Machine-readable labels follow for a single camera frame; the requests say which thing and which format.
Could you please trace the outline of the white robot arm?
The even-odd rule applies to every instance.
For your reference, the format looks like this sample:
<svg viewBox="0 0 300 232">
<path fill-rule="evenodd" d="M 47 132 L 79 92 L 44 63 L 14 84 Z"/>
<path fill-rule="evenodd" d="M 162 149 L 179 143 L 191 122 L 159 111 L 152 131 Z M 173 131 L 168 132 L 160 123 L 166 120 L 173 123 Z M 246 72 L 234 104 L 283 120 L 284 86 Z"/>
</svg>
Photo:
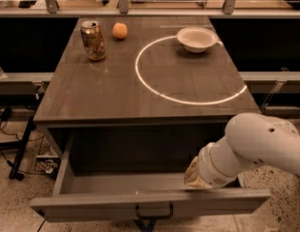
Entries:
<svg viewBox="0 0 300 232">
<path fill-rule="evenodd" d="M 300 135 L 293 124 L 277 117 L 242 113 L 231 118 L 225 135 L 204 146 L 184 175 L 184 184 L 222 188 L 240 173 L 270 165 L 300 178 Z"/>
</svg>

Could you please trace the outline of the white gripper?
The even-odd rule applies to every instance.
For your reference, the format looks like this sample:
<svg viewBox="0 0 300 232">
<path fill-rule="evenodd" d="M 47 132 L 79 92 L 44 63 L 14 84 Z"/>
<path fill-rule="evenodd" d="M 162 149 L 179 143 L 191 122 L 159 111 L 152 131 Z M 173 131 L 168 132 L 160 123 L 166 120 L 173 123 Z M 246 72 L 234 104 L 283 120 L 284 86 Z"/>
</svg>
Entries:
<svg viewBox="0 0 300 232">
<path fill-rule="evenodd" d="M 226 187 L 236 180 L 236 176 L 227 177 L 221 173 L 211 159 L 213 143 L 203 147 L 194 157 L 184 174 L 184 184 L 198 189 L 218 189 Z"/>
</svg>

